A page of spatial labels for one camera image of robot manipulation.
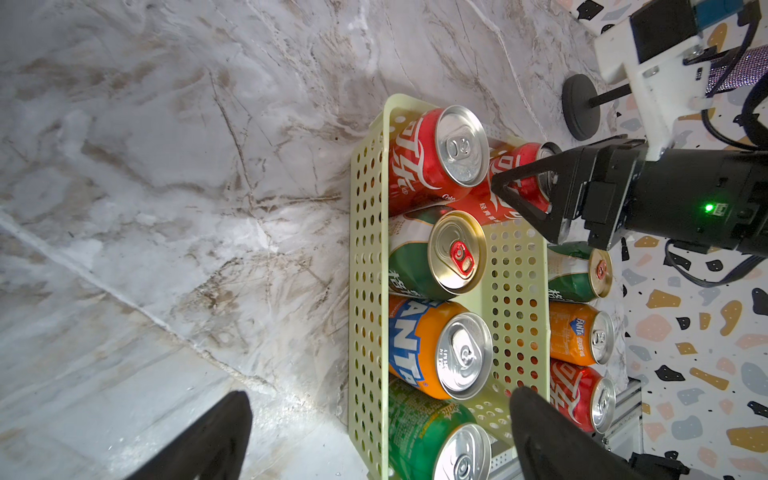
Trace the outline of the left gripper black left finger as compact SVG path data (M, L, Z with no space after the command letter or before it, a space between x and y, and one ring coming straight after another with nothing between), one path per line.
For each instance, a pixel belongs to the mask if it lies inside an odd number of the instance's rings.
M130 477L238 479L252 420L247 394L231 391Z

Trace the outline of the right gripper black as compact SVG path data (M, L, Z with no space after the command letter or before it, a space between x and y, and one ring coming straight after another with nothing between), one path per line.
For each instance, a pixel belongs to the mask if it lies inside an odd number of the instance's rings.
M494 151L490 159L490 179L518 167L538 164L561 153L576 158L579 171L585 175L578 213L588 231L587 243L609 250L628 231L649 233L649 216L640 210L640 179L646 170L647 142L618 135L578 149L562 150L558 145L520 145ZM554 171L535 173L513 180L507 186L543 213L554 208L553 190L557 183ZM490 216L495 222L522 219L522 215L498 194L490 191Z

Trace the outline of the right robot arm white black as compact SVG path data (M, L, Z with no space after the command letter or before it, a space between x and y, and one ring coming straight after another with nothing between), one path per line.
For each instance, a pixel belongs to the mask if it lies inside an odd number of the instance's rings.
M491 190L552 244L581 218L601 250L635 231L740 251L746 260L720 281L735 282L767 257L767 129L754 112L766 98L761 78L739 116L755 151L670 149L649 161L645 141L619 135L495 174Z

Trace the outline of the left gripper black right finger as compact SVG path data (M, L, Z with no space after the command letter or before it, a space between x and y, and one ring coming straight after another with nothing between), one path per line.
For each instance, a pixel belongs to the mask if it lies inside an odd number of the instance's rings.
M526 479L642 479L528 387L510 398L511 428Z

